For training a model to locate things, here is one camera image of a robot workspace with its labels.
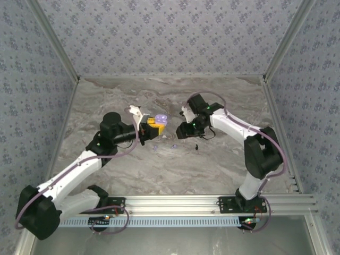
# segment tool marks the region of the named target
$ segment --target wall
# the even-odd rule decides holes
[[[39,0],[84,75],[263,74],[300,0]]]
[[[270,82],[306,193],[340,254],[340,3],[317,0]]]
[[[0,9],[0,254],[9,255],[20,191],[45,177],[73,82],[26,2]]]

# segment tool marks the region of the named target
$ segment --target white robotic arm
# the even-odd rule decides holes
[[[188,104],[191,109],[182,107],[181,114],[185,117],[186,122],[183,122],[177,128],[176,134],[179,139],[203,137],[204,129],[211,126],[230,135],[244,146],[245,165],[248,173],[244,182],[236,191],[236,196],[243,200],[240,203],[242,202],[244,206],[240,206],[245,208],[247,201],[258,195],[266,177],[282,163],[282,159],[273,144],[253,130],[264,132],[277,141],[274,130],[269,127],[261,129],[252,126],[230,113],[226,116],[222,105],[218,103],[208,105],[199,94],[189,99]]]
[[[95,185],[80,194],[68,195],[86,177],[115,157],[119,143],[138,137],[144,145],[145,141],[159,136],[166,125],[157,123],[155,118],[141,112],[139,107],[130,106],[130,113],[133,114],[136,126],[124,124],[118,113],[107,113],[100,123],[100,131],[72,164],[36,188],[30,185],[24,188],[19,197],[16,224],[20,223],[43,240],[67,218],[99,205],[109,206],[106,204],[107,192]]]

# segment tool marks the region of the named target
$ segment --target purple cable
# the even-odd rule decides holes
[[[217,96],[218,98],[220,98],[220,99],[223,101],[223,104],[224,104],[224,113],[225,113],[225,116],[226,116],[227,118],[229,118],[229,119],[230,119],[232,122],[234,122],[235,124],[237,124],[237,125],[239,125],[239,126],[245,128],[245,129],[249,129],[249,130],[251,130],[251,131],[253,131],[253,132],[255,132],[255,133],[258,133],[259,135],[261,135],[261,136],[263,136],[264,138],[268,139],[268,140],[276,147],[276,149],[277,149],[278,152],[280,153],[280,155],[281,155],[281,157],[282,157],[282,161],[283,161],[283,168],[282,168],[282,170],[281,170],[279,173],[277,173],[277,174],[271,174],[271,175],[269,175],[269,176],[266,176],[266,178],[265,178],[263,184],[262,184],[262,185],[260,186],[260,188],[259,188],[259,193],[261,193],[262,189],[264,188],[264,186],[265,186],[266,183],[268,182],[268,178],[280,176],[280,175],[282,175],[282,174],[284,174],[284,173],[286,172],[286,170],[287,170],[287,158],[286,158],[286,155],[284,154],[284,152],[283,152],[283,150],[281,149],[281,147],[277,144],[277,142],[274,141],[270,136],[266,135],[265,133],[263,133],[263,132],[261,132],[261,131],[259,131],[259,130],[257,130],[257,129],[252,128],[251,126],[245,125],[245,124],[239,122],[238,120],[235,120],[234,118],[232,118],[232,117],[229,115],[228,110],[227,110],[227,101],[226,101],[221,95],[219,95],[218,93],[215,93],[215,92],[209,91],[209,90],[203,90],[203,91],[199,91],[199,92],[195,92],[195,93],[191,94],[190,97],[188,98],[188,100],[189,100],[190,98],[192,98],[192,97],[198,95],[198,94],[201,94],[201,93],[212,94],[212,95],[215,95],[215,96]],[[260,228],[257,229],[257,230],[252,230],[252,232],[254,232],[254,233],[259,232],[259,231],[265,229],[265,228],[268,226],[268,224],[269,224],[269,222],[270,222],[270,220],[271,220],[271,208],[270,208],[270,204],[269,204],[267,198],[262,197],[262,196],[259,196],[259,197],[260,197],[260,198],[263,198],[263,199],[266,201],[267,205],[268,205],[268,208],[269,208],[269,218],[268,218],[268,220],[266,221],[266,223],[265,223],[262,227],[260,227]]]
[[[124,111],[129,114],[129,108],[125,108]],[[65,173],[63,173],[61,176],[59,176],[57,179],[55,179],[49,187],[53,187],[54,185],[56,185],[62,178],[64,178],[69,172],[71,172],[72,170],[74,170],[78,165],[81,165],[89,160],[92,160],[92,159],[100,159],[100,158],[119,158],[119,157],[123,157],[127,154],[129,154],[130,152],[132,152],[137,144],[138,144],[138,129],[137,129],[137,124],[136,122],[134,121],[133,117],[131,118],[132,119],[132,124],[133,124],[133,127],[134,127],[134,130],[136,132],[136,139],[134,140],[133,142],[133,145],[131,146],[131,148],[125,152],[123,152],[122,154],[118,154],[118,155],[112,155],[112,156],[93,156],[93,157],[88,157],[88,158],[85,158],[81,161],[79,161],[78,163],[74,164],[73,166],[70,167],[70,169],[68,169]],[[43,189],[42,191],[40,191],[38,194],[36,194],[30,201],[28,201],[26,203],[26,205],[24,205],[24,207],[21,209],[21,211],[19,212],[17,218],[15,219],[15,223],[14,223],[14,227],[15,229],[17,230],[22,230],[24,229],[23,226],[19,226],[19,221],[22,217],[22,215],[25,213],[25,211],[27,210],[27,208],[37,199],[39,198],[41,195],[43,195],[46,191],[48,190],[48,187]]]
[[[124,226],[121,227],[120,229],[116,230],[116,231],[111,231],[111,232],[98,232],[98,231],[95,231],[95,230],[94,230],[95,224],[99,221],[99,220],[96,220],[96,221],[93,222],[93,224],[91,225],[91,230],[92,230],[94,233],[97,233],[97,234],[99,234],[99,235],[114,235],[114,234],[118,234],[118,233],[124,231],[124,230],[128,227],[130,216],[129,216],[128,211],[127,211],[124,207],[122,207],[122,206],[104,206],[104,207],[100,207],[100,208],[95,208],[95,209],[87,210],[87,211],[85,211],[84,213],[89,213],[89,212],[93,212],[93,211],[102,211],[102,210],[111,209],[111,208],[121,209],[121,210],[123,210],[123,211],[126,213],[126,222],[125,222]]]

